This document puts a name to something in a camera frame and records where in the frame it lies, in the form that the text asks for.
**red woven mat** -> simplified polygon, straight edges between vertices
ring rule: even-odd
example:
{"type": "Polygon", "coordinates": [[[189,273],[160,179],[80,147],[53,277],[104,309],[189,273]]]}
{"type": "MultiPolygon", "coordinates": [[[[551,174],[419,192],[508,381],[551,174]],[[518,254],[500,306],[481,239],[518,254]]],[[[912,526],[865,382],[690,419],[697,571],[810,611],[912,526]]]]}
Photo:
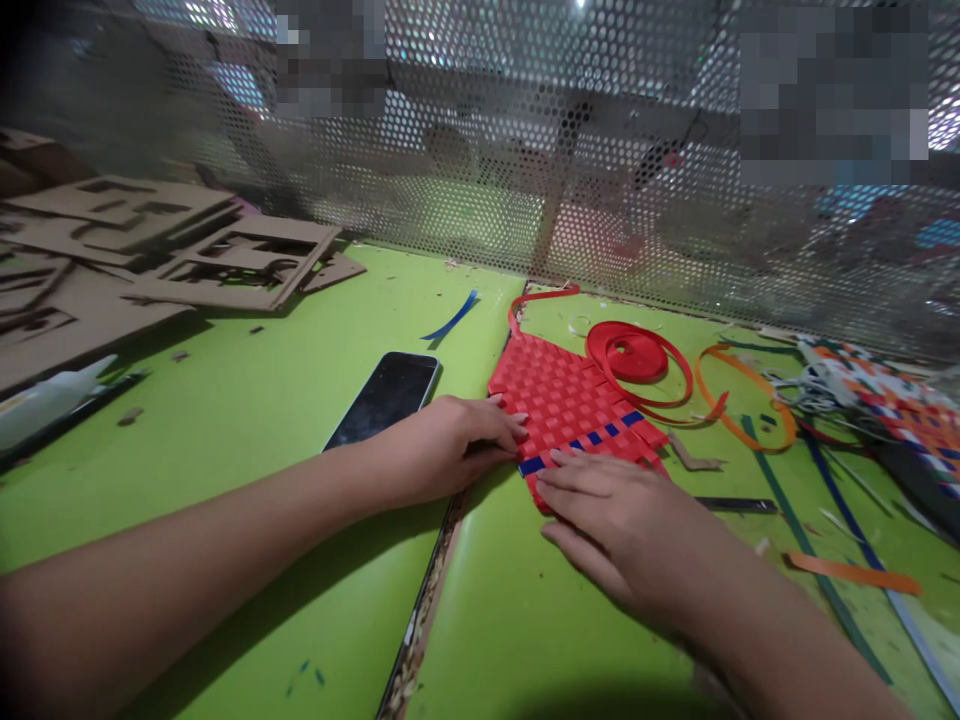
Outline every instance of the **red woven mat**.
{"type": "Polygon", "coordinates": [[[520,445],[521,472],[545,514],[550,508],[536,491],[536,468],[556,467],[551,448],[569,452],[579,447],[630,462],[644,460],[666,474],[656,450],[667,436],[642,419],[589,358],[515,332],[487,389],[491,395],[503,394],[506,412],[530,416],[524,425],[529,436],[520,445]],[[527,463],[534,458],[541,462],[527,463]]]}

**phone screen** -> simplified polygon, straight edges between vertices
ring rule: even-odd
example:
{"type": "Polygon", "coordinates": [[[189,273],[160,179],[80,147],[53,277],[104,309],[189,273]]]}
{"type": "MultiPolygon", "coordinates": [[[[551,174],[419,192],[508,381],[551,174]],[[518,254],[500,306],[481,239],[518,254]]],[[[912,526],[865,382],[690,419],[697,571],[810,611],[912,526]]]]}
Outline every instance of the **phone screen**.
{"type": "Polygon", "coordinates": [[[413,415],[430,393],[438,366],[426,355],[384,355],[324,450],[366,440],[413,415]]]}

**white glue bottle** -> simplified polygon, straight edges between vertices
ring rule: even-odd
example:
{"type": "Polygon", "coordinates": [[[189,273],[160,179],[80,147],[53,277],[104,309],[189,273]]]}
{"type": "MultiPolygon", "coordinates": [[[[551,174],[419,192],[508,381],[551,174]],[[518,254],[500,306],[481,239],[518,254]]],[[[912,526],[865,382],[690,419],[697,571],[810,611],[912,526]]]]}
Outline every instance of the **white glue bottle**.
{"type": "Polygon", "coordinates": [[[83,370],[57,373],[0,403],[0,453],[82,403],[97,388],[97,376],[116,359],[116,355],[108,355],[83,370]]]}

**metal mesh screen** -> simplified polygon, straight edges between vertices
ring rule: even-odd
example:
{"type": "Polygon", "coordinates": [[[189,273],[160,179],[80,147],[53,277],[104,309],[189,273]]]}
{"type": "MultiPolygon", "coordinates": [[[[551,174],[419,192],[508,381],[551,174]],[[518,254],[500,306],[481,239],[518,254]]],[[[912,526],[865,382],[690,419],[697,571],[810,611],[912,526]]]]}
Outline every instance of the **metal mesh screen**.
{"type": "Polygon", "coordinates": [[[960,6],[928,5],[925,184],[762,187],[738,150],[759,4],[386,0],[384,116],[291,121],[264,0],[98,0],[49,19],[5,121],[405,248],[960,360],[960,6]]]}

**green tabletop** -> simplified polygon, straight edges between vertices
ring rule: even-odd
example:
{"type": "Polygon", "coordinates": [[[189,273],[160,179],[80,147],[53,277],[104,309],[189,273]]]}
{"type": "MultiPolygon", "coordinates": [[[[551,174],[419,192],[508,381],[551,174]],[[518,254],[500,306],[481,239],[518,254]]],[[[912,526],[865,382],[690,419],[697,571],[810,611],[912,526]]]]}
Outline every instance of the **green tabletop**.
{"type": "MultiPolygon", "coordinates": [[[[124,348],[122,359],[152,375],[4,478],[0,568],[318,452],[379,358],[427,352],[418,338],[447,322],[473,288],[479,303],[434,354],[443,364],[438,392],[484,396],[507,337],[507,306],[523,280],[372,246],[348,255],[367,273],[295,302],[286,317],[208,309],[124,348]],[[264,330],[251,335],[257,325],[264,330]],[[174,362],[179,350],[190,355],[174,362]],[[118,427],[132,407],[143,414],[118,427]]],[[[375,518],[325,543],[201,643],[128,716],[372,718],[444,509],[437,503],[375,518]]]]}
{"type": "MultiPolygon", "coordinates": [[[[522,328],[583,353],[583,340],[568,329],[574,315],[587,315],[593,323],[639,323],[664,335],[691,362],[703,348],[718,342],[717,332],[723,327],[580,295],[528,303],[522,328]]],[[[583,330],[587,322],[579,318],[573,324],[583,330]]],[[[746,330],[727,334],[743,341],[770,342],[746,330]]],[[[800,369],[799,361],[790,356],[742,352],[788,376],[800,369]]],[[[704,375],[715,397],[731,391],[732,416],[775,414],[756,386],[719,361],[705,360],[704,375]]],[[[656,387],[638,391],[651,399],[678,397],[682,376],[672,367],[656,387]]],[[[699,395],[680,410],[664,414],[682,418],[691,411],[706,412],[699,395]]],[[[728,461],[721,472],[688,472],[671,453],[666,466],[682,487],[699,495],[771,497],[753,453],[721,425],[677,433],[694,456],[728,461]]],[[[779,433],[779,428],[761,432],[761,440],[771,444],[779,433]]],[[[844,459],[883,496],[898,496],[882,469],[849,453],[844,459]]],[[[817,553],[862,564],[856,543],[819,511],[825,508],[840,515],[804,444],[772,456],[770,462],[800,519],[807,523],[817,553]]],[[[912,575],[923,585],[925,594],[908,598],[908,604],[960,688],[960,585],[941,575],[960,578],[960,554],[912,521],[888,518],[852,480],[838,475],[838,483],[864,532],[876,538],[875,548],[887,568],[912,575]]],[[[481,483],[471,507],[448,570],[408,718],[716,716],[715,701],[692,688],[692,662],[621,613],[541,539],[544,519],[518,473],[505,481],[481,483]]],[[[751,545],[769,538],[767,560],[826,607],[811,575],[783,568],[780,553],[799,548],[781,517],[727,515],[725,519],[751,545]]],[[[951,718],[883,592],[844,581],[836,584],[893,677],[894,692],[917,717],[951,718]]]]}
{"type": "MultiPolygon", "coordinates": [[[[435,350],[439,392],[481,396],[507,336],[506,309],[523,280],[450,268],[442,260],[372,246],[348,254],[369,272],[293,303],[285,317],[205,310],[129,343],[122,357],[153,374],[140,386],[7,475],[0,491],[0,569],[10,570],[222,493],[323,447],[379,357],[426,352],[472,288],[481,300],[435,350]],[[251,335],[249,330],[263,325],[251,335]],[[173,352],[190,356],[177,363],[173,352]],[[136,423],[116,421],[144,409],[136,423]]],[[[584,295],[531,303],[525,331],[582,352],[569,318],[626,320],[657,330],[691,360],[716,341],[717,323],[584,295]]],[[[583,319],[575,320],[583,327],[583,319]]],[[[758,340],[745,330],[728,331],[758,340]]],[[[746,352],[788,374],[799,362],[746,352]]],[[[719,362],[705,365],[715,394],[732,391],[732,415],[768,411],[762,395],[719,362]]],[[[651,397],[675,397],[675,369],[651,397]]],[[[702,398],[673,411],[702,413],[702,398]]],[[[778,437],[779,429],[761,437],[778,437]]],[[[673,479],[702,495],[769,497],[750,451],[717,425],[678,433],[721,472],[673,479]]],[[[894,483],[847,456],[887,498],[894,483]]],[[[839,515],[801,445],[771,464],[818,554],[855,559],[852,540],[825,520],[839,515]]],[[[443,589],[409,718],[714,716],[691,683],[683,653],[625,617],[542,540],[543,518],[518,474],[471,495],[443,589]]],[[[960,686],[960,555],[901,517],[887,518],[849,479],[838,482],[890,570],[920,581],[908,604],[960,686]]],[[[371,718],[403,638],[444,505],[375,518],[307,556],[201,643],[128,711],[131,718],[371,718]]],[[[727,517],[745,541],[769,538],[769,562],[797,549],[777,516],[727,517]]],[[[822,604],[810,576],[787,571],[822,604]]],[[[879,590],[837,582],[894,691],[918,717],[950,717],[944,700],[879,590]]]]}

